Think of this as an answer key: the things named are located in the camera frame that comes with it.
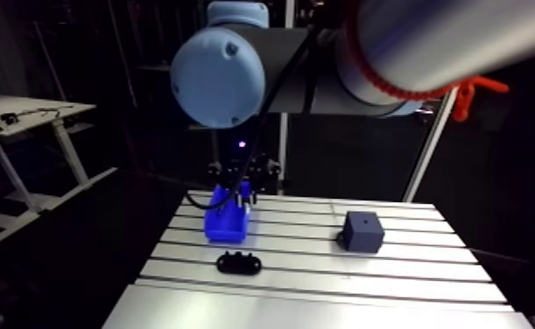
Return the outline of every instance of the white metal pole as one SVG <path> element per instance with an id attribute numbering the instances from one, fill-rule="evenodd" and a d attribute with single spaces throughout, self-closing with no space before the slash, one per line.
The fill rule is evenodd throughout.
<path id="1" fill-rule="evenodd" d="M 433 157 L 434 149 L 437 147 L 440 135 L 442 134 L 443 129 L 445 128 L 447 119 L 451 115 L 451 110 L 453 109 L 453 105 L 455 104 L 455 96 L 457 95 L 457 89 L 458 88 L 454 88 L 449 94 L 447 94 L 443 98 L 443 102 L 440 105 L 439 113 L 437 113 L 437 117 L 434 119 L 431 131 L 428 137 L 426 138 L 425 146 L 422 149 L 422 152 L 420 153 L 419 159 L 416 163 L 416 167 L 414 168 L 414 172 L 410 176 L 408 187 L 406 187 L 406 192 L 404 193 L 404 197 L 402 198 L 403 202 L 412 202 L 414 200 L 414 196 L 416 195 L 416 191 L 418 191 L 419 189 L 420 182 L 425 176 L 426 167 L 428 166 L 429 162 L 431 161 L 431 158 Z"/>
<path id="2" fill-rule="evenodd" d="M 34 202 L 32 197 L 28 193 L 28 190 L 26 189 L 24 182 L 22 182 L 22 179 L 20 178 L 20 176 L 18 176 L 16 169 L 11 164 L 1 144 L 0 144 L 0 164 L 4 168 L 5 173 L 8 175 L 10 182 L 14 185 L 14 187 L 16 188 L 16 190 L 18 191 L 18 193 L 24 200 L 28 209 L 30 211 L 38 213 L 41 210 L 40 207 Z"/>
<path id="3" fill-rule="evenodd" d="M 296 16 L 296 1 L 285 0 L 285 28 L 291 29 L 294 25 Z M 285 161 L 287 156 L 287 131 L 289 129 L 288 114 L 282 113 L 279 119 L 279 164 L 281 171 L 278 175 L 278 194 L 284 194 L 284 187 L 282 183 L 285 179 Z"/>
<path id="4" fill-rule="evenodd" d="M 89 182 L 89 178 L 87 173 L 85 173 L 85 169 L 83 169 L 83 164 L 81 164 L 79 156 L 77 156 L 77 151 L 75 151 L 73 142 L 71 142 L 71 138 L 63 125 L 63 119 L 53 121 L 53 128 L 54 135 L 57 137 L 60 148 L 63 150 L 63 154 L 65 154 L 65 159 L 71 167 L 71 171 L 73 172 L 75 179 L 77 179 L 77 183 L 79 183 L 80 186 L 85 186 Z"/>

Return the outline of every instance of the desk leg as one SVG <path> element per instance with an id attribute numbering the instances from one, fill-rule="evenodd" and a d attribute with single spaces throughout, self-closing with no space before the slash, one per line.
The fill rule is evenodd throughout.
<path id="1" fill-rule="evenodd" d="M 22 195 L 22 198 L 24 199 L 24 203 L 28 207 L 28 210 L 34 213 L 38 213 L 40 210 L 42 210 L 40 209 L 40 206 L 38 206 L 34 202 L 32 197 L 28 193 L 28 190 L 26 189 L 24 182 L 22 182 L 22 179 L 18 176 L 16 169 L 14 168 L 13 164 L 11 164 L 1 144 L 0 144 L 0 164 L 4 168 L 5 173 L 8 175 L 10 182 L 14 185 L 18 193 Z"/>
<path id="2" fill-rule="evenodd" d="M 59 141 L 60 148 L 65 154 L 65 159 L 71 167 L 71 171 L 73 172 L 75 179 L 77 179 L 77 182 L 80 186 L 85 186 L 89 182 L 88 175 L 85 173 L 85 169 L 83 169 L 83 164 L 81 164 L 81 161 L 77 156 L 77 152 L 75 151 L 69 134 L 67 134 L 67 130 L 63 125 L 63 119 L 55 120 L 53 122 L 53 127 L 54 135 Z"/>

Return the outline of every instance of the metal table surface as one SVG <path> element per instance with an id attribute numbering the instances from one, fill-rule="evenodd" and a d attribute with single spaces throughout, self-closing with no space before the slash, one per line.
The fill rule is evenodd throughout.
<path id="1" fill-rule="evenodd" d="M 209 201 L 209 192 L 192 194 Z M 106 327 L 531 328 L 434 206 L 258 199 L 240 245 L 209 243 L 204 212 L 184 199 Z M 379 216 L 377 254 L 336 245 L 349 210 Z M 252 252 L 262 271 L 220 273 L 215 261 L 227 250 Z"/>

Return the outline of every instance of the black 3d printed part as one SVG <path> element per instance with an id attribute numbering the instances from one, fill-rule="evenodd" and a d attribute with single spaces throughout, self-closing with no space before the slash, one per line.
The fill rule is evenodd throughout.
<path id="1" fill-rule="evenodd" d="M 254 276 L 261 271 L 261 260 L 253 254 L 243 255 L 236 251 L 233 255 L 227 251 L 216 260 L 216 268 L 221 273 Z"/>

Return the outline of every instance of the black cable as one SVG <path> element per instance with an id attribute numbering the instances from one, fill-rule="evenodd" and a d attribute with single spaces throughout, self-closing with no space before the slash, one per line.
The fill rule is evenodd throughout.
<path id="1" fill-rule="evenodd" d="M 320 34 L 320 31 L 322 31 L 322 28 L 319 26 L 315 26 L 312 30 L 310 30 L 308 35 L 304 38 L 304 41 L 302 41 L 298 49 L 296 49 L 296 52 L 293 54 L 292 58 L 287 62 L 287 64 L 285 64 L 284 69 L 278 75 L 277 79 L 275 80 L 275 83 L 273 84 L 273 87 L 271 87 L 271 90 L 267 94 L 267 97 L 265 98 L 265 101 L 263 102 L 261 110 L 259 111 L 259 114 L 257 116 L 258 124 L 257 128 L 255 129 L 255 136 L 253 136 L 250 140 L 249 156 L 247 156 L 246 160 L 244 161 L 243 167 L 239 171 L 240 174 L 236 179 L 235 183 L 229 188 L 229 194 L 224 197 L 224 199 L 214 203 L 213 205 L 202 205 L 201 203 L 194 200 L 194 198 L 192 198 L 189 192 L 186 191 L 186 199 L 193 206 L 203 210 L 216 209 L 226 205 L 226 203 L 229 202 L 229 200 L 231 200 L 236 195 L 236 191 L 238 191 L 238 188 L 243 182 L 244 176 L 247 170 L 249 169 L 250 161 L 253 158 L 253 153 L 255 153 L 258 140 L 261 136 L 261 130 L 263 129 L 263 126 L 265 126 L 265 117 L 267 116 L 267 113 L 269 113 L 269 108 L 271 107 L 271 104 L 275 100 L 279 89 L 284 85 L 284 82 L 292 74 L 293 69 L 296 67 L 296 65 L 298 65 L 298 62 L 306 52 L 306 49 L 309 45 L 313 43 L 314 40 L 316 40 L 316 38 Z"/>

